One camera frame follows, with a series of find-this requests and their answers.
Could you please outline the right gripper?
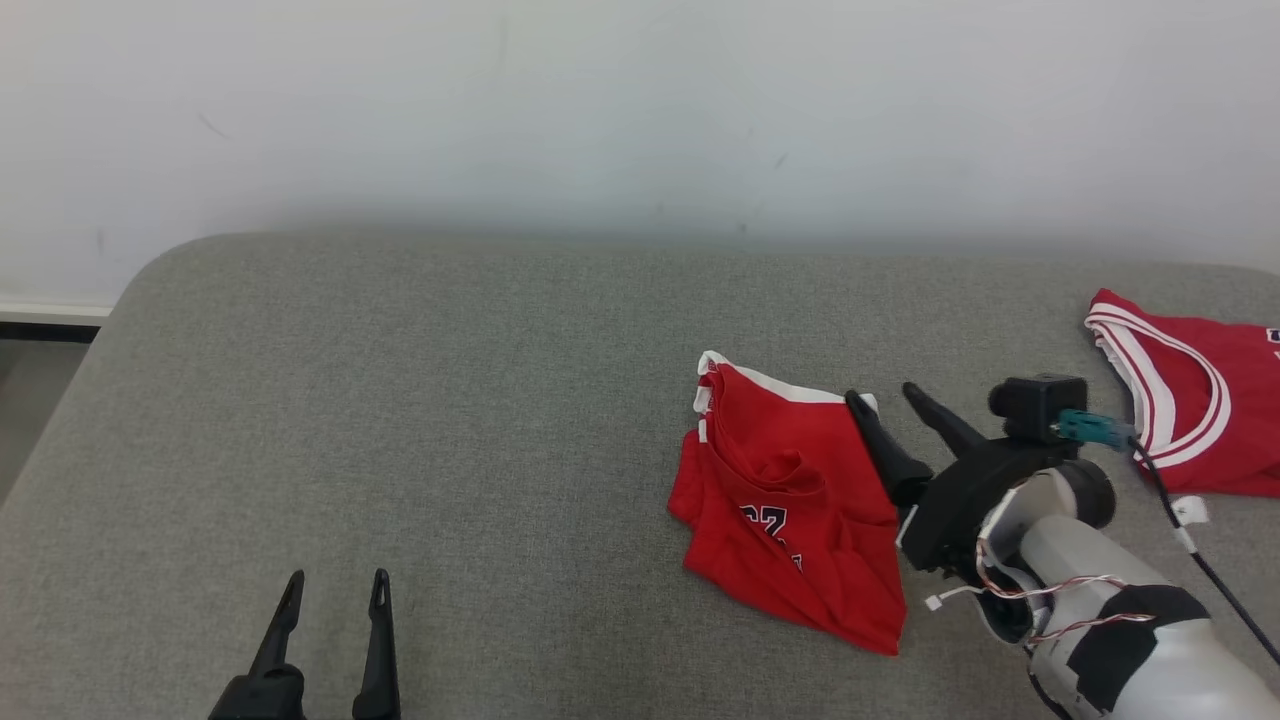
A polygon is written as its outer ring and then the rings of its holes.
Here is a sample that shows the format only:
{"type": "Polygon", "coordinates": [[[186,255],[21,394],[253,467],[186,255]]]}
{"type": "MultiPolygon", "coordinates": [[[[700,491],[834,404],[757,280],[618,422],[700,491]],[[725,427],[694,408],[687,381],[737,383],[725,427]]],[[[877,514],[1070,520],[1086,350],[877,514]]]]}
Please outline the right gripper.
{"type": "Polygon", "coordinates": [[[1028,477],[1078,457],[1082,445],[987,439],[920,386],[904,382],[901,391],[919,420],[956,457],[936,478],[884,429],[872,396],[855,389],[844,396],[890,502],[895,507],[916,505],[901,551],[919,571],[975,578],[977,536],[987,514],[1028,477]]]}

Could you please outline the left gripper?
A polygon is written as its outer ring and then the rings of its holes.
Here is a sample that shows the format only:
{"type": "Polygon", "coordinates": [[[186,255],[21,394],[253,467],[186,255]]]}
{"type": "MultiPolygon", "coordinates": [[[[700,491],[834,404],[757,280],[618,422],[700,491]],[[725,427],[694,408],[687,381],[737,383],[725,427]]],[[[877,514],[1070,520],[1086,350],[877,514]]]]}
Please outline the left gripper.
{"type": "MultiPolygon", "coordinates": [[[[234,676],[212,706],[209,719],[305,719],[305,675],[287,665],[292,632],[300,620],[305,571],[291,574],[248,675],[234,676]]],[[[401,685],[390,578],[379,568],[367,607],[371,623],[360,692],[351,715],[357,720],[401,719],[401,685]]]]}

